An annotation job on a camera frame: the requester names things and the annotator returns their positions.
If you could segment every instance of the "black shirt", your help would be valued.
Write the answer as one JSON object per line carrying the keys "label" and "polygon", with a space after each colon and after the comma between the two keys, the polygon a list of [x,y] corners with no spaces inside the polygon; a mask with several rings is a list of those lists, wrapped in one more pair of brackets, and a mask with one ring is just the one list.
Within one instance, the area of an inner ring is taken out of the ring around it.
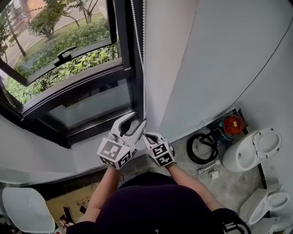
{"label": "black shirt", "polygon": [[104,204],[96,222],[70,226],[67,234],[228,233],[250,234],[232,210],[213,212],[192,189],[159,173],[139,175],[123,184]]}

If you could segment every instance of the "forearm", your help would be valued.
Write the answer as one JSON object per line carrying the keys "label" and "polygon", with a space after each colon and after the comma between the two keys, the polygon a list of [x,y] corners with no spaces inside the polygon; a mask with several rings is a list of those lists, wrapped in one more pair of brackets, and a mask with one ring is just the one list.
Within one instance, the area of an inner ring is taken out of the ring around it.
{"label": "forearm", "polygon": [[217,201],[217,199],[212,195],[212,193],[207,189],[207,187],[205,187],[199,181],[193,179],[180,167],[174,164],[170,164],[166,168],[177,184],[189,187],[195,192],[197,192],[211,211],[219,208],[224,208],[224,206]]}
{"label": "forearm", "polygon": [[90,202],[87,206],[87,211],[84,216],[79,220],[92,221],[95,222],[102,206],[107,201],[107,199],[114,193],[117,189],[119,183],[120,173],[118,170],[109,167],[104,174],[101,182],[97,186],[96,190],[93,192]]}

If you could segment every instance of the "open window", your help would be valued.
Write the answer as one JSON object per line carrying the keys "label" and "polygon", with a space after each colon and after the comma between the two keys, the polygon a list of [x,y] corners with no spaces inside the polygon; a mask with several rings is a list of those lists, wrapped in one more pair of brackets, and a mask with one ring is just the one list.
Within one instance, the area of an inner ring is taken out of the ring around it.
{"label": "open window", "polygon": [[0,113],[18,126],[69,148],[127,112],[142,118],[129,0],[4,0],[0,39]]}

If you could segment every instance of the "coiled black cable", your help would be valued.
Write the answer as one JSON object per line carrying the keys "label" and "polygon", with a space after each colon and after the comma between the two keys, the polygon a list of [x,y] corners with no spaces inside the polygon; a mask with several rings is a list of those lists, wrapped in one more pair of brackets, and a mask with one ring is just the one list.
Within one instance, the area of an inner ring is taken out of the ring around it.
{"label": "coiled black cable", "polygon": [[[217,149],[217,143],[216,141],[214,141],[212,138],[211,138],[211,135],[212,135],[212,132],[211,133],[208,133],[208,134],[203,134],[203,133],[200,133],[200,134],[196,134],[194,136],[192,136],[188,141],[187,141],[187,154],[189,156],[189,158],[194,161],[195,163],[197,164],[206,164],[206,163],[209,163],[213,160],[216,159],[216,157],[218,156],[218,149]],[[192,145],[193,145],[193,142],[198,139],[199,137],[201,137],[200,139],[200,142],[202,144],[205,144],[207,146],[210,146],[212,151],[211,151],[211,155],[208,159],[201,159],[199,157],[197,157],[197,155],[193,152],[193,149],[192,149]]]}

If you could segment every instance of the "person's left arm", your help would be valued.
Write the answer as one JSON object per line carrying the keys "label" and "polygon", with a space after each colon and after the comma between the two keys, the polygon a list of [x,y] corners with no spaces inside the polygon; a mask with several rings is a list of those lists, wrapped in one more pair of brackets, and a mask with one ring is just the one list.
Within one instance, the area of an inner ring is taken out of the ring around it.
{"label": "person's left arm", "polygon": [[79,223],[84,221],[95,222],[97,220],[102,206],[112,195],[112,193],[116,191],[119,183],[119,178],[120,173],[118,170],[112,167],[109,167],[107,169],[101,182],[92,194],[92,197],[87,207],[87,211],[78,221]]}

